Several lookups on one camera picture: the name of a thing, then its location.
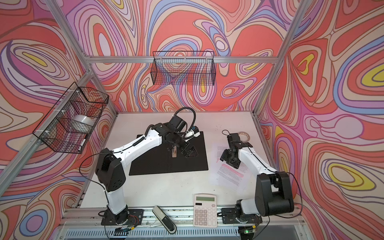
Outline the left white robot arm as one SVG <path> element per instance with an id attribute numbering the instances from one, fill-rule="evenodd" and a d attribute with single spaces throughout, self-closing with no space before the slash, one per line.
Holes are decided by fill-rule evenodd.
<path id="1" fill-rule="evenodd" d="M 186 158 L 196 157 L 197 150 L 189 143 L 200 135 L 199 128 L 195 126 L 196 118 L 196 111 L 192 108 L 180 108 L 167 123 L 149 125 L 145 133 L 132 142 L 114 150 L 105 148 L 99 153 L 96 175 L 105 188 L 107 210 L 117 222 L 127 219 L 129 214 L 123 191 L 125 168 L 162 144 L 176 147 Z"/>

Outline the marker pen in basket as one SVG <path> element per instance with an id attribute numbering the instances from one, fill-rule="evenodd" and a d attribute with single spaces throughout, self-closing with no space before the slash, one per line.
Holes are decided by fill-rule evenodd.
<path id="1" fill-rule="evenodd" d="M 79 153 L 81 153 L 83 151 L 83 146 L 84 146 L 86 140 L 87 140 L 87 136 L 85 136 L 85 138 L 81 140 L 81 142 L 79 144 L 79 148 L 78 148 Z"/>

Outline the blue file folder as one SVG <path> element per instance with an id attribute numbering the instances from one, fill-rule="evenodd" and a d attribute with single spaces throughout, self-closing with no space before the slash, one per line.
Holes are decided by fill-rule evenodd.
<path id="1" fill-rule="evenodd" d="M 129 176 L 207 171 L 209 166 L 204 133 L 201 132 L 189 143 L 195 146 L 197 157 L 177 158 L 166 145 L 160 145 L 135 159 L 131 163 Z"/>

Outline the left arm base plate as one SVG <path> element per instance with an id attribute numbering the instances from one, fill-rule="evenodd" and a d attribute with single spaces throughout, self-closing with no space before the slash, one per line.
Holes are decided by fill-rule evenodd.
<path id="1" fill-rule="evenodd" d="M 98 213 L 102 218 L 102 226 L 138 226 L 141 225 L 144 209 L 128 209 L 123 210 L 120 214 L 114 215 L 111 210 L 106 209 Z"/>

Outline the printed paper files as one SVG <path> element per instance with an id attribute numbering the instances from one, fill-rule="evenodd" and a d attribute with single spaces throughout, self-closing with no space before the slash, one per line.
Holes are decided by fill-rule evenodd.
<path id="1" fill-rule="evenodd" d="M 253 177 L 249 168 L 241 163 L 238 169 L 229 166 L 220 160 L 226 147 L 214 146 L 210 172 L 210 183 L 215 186 L 230 188 L 239 194 L 245 193 Z"/>

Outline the white desk calculator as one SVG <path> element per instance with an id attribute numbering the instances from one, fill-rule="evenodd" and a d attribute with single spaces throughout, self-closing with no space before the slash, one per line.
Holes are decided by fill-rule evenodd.
<path id="1" fill-rule="evenodd" d="M 216 228 L 218 226 L 217 207 L 217 197 L 215 195 L 194 195 L 194 227 Z"/>

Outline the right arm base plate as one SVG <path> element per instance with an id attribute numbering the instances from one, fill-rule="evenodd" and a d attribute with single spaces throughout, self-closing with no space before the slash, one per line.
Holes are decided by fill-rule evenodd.
<path id="1" fill-rule="evenodd" d="M 223 224 L 252 224 L 258 226 L 263 222 L 262 217 L 256 214 L 244 214 L 238 208 L 221 208 Z"/>

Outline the white tape roll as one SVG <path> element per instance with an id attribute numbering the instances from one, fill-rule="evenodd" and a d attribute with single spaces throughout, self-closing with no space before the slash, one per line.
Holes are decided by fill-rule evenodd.
<path id="1" fill-rule="evenodd" d="M 239 134 L 240 140 L 243 142 L 249 142 L 251 139 L 250 135 L 244 131 L 238 132 L 238 134 Z"/>

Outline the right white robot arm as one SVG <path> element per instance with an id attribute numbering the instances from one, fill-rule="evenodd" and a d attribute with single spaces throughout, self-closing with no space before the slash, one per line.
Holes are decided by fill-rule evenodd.
<path id="1" fill-rule="evenodd" d="M 290 176 L 265 162 L 248 142 L 229 141 L 221 161 L 233 168 L 245 164 L 256 178 L 255 196 L 238 201 L 244 215 L 277 216 L 294 211 Z"/>

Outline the grey black stapler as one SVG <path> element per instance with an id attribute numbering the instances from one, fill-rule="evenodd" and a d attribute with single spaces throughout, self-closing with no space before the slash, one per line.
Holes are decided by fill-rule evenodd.
<path id="1" fill-rule="evenodd" d="M 173 235 L 177 231 L 177 226 L 174 222 L 165 214 L 165 212 L 158 206 L 154 206 L 152 210 L 156 218 L 161 222 L 163 227 L 168 231 L 169 234 Z"/>

